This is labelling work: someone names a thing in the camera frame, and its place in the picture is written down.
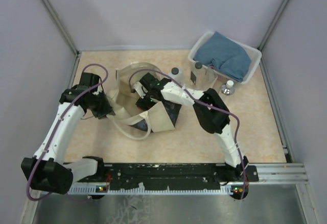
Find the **white bottle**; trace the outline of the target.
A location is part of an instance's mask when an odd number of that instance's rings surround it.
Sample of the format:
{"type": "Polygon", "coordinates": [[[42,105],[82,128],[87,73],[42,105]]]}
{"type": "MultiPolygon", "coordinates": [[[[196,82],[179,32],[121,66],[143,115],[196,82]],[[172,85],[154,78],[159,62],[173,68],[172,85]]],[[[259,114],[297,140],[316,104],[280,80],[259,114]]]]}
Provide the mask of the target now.
{"type": "Polygon", "coordinates": [[[168,74],[169,77],[174,79],[177,83],[183,84],[183,71],[178,67],[173,67],[168,74]]]}

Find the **cream canvas tote bag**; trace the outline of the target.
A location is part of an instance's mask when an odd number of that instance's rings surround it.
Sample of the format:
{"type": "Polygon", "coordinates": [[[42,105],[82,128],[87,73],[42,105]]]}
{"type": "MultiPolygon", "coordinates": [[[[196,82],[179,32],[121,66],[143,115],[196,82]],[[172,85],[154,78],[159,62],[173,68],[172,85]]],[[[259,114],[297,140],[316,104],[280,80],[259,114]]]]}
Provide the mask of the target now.
{"type": "Polygon", "coordinates": [[[147,72],[141,69],[151,69],[150,74],[158,78],[157,66],[147,62],[134,62],[116,70],[116,87],[107,93],[107,98],[113,108],[114,115],[107,117],[126,137],[133,140],[144,140],[150,133],[172,131],[181,109],[180,104],[169,101],[154,103],[144,111],[136,106],[139,99],[137,93],[131,93],[131,84],[138,82],[147,72]]]}

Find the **clear square bottle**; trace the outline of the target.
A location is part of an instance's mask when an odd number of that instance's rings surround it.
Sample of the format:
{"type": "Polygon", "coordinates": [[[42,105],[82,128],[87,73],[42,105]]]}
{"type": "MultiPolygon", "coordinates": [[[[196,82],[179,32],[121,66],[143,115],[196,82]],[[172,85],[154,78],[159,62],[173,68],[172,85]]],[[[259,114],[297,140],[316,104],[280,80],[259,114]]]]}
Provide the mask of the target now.
{"type": "Polygon", "coordinates": [[[191,67],[190,79],[196,90],[204,90],[205,85],[205,68],[201,62],[196,61],[191,67]]]}

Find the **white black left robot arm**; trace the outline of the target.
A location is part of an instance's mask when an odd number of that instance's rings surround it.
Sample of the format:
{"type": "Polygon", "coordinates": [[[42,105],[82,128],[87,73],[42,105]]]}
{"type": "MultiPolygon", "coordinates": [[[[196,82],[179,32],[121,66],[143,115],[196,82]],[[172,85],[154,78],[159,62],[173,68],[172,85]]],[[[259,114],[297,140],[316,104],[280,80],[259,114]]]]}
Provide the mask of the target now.
{"type": "Polygon", "coordinates": [[[79,180],[90,178],[99,182],[106,177],[104,161],[100,157],[84,156],[79,161],[63,163],[72,135],[87,111],[97,119],[114,114],[104,91],[98,90],[103,83],[97,74],[84,72],[77,85],[61,94],[56,117],[46,138],[34,156],[24,158],[21,163],[30,200],[34,200],[31,189],[66,194],[79,180]]]}

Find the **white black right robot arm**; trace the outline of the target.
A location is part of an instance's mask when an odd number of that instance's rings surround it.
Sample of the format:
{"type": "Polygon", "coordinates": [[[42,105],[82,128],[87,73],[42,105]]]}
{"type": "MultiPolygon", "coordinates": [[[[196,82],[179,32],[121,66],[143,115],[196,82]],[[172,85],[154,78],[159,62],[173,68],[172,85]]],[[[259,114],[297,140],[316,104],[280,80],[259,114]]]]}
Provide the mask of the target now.
{"type": "Polygon", "coordinates": [[[131,79],[128,80],[131,92],[137,92],[140,96],[142,107],[155,101],[192,107],[200,126],[215,136],[223,152],[225,166],[220,173],[220,180],[240,181],[245,178],[248,160],[242,155],[237,143],[240,121],[228,110],[218,93],[212,88],[206,91],[188,89],[160,71],[157,73],[164,76],[162,80],[150,74],[151,69],[144,71],[146,74],[136,83],[132,84],[131,79]]]}

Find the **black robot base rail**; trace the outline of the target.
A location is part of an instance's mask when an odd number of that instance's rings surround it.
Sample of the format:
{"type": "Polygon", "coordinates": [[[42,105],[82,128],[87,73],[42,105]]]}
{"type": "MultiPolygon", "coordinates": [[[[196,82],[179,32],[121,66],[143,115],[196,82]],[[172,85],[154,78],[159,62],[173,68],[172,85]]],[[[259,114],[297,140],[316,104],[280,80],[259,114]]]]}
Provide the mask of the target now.
{"type": "Polygon", "coordinates": [[[79,180],[71,193],[104,195],[226,194],[241,200],[248,186],[258,182],[255,166],[233,168],[222,163],[112,163],[101,173],[79,180]]]}

